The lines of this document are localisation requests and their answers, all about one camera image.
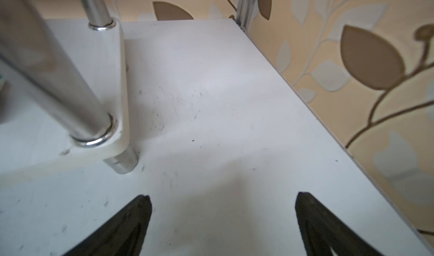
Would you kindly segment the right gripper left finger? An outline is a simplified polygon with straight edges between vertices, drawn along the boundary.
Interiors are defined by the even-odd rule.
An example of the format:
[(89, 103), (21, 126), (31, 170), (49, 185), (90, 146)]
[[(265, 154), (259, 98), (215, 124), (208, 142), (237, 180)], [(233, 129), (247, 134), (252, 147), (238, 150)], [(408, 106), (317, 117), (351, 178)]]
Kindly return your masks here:
[(138, 256), (153, 207), (149, 196), (138, 195), (99, 229), (69, 250), (67, 256)]

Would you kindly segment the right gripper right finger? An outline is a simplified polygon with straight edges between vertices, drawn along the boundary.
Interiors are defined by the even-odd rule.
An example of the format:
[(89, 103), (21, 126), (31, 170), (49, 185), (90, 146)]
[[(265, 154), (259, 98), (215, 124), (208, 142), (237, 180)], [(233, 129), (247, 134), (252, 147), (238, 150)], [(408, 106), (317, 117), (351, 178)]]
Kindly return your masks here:
[(300, 234), (309, 256), (380, 256), (311, 193), (299, 192), (295, 211)]

